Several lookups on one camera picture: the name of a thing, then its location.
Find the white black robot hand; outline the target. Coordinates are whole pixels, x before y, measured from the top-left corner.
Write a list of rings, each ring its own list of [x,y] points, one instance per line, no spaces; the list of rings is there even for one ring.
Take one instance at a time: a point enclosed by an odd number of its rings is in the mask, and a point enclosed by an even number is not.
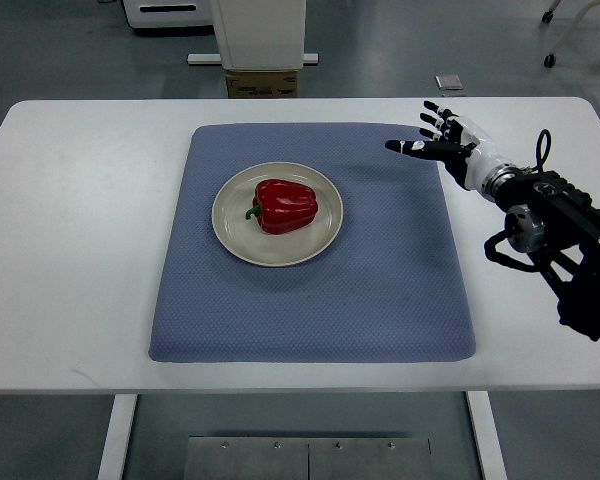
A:
[[[415,159],[437,161],[456,183],[467,191],[475,190],[488,201],[495,200],[502,183],[515,175],[517,168],[497,150],[495,142],[465,116],[426,100],[420,119],[421,140],[388,140],[385,148]]]

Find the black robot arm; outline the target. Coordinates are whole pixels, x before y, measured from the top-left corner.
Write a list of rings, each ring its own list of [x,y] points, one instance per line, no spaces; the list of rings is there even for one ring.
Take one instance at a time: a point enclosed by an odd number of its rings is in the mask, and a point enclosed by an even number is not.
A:
[[[600,209],[554,171],[501,166],[481,193],[505,213],[484,244],[486,258],[539,273],[555,293],[559,323],[600,340]]]

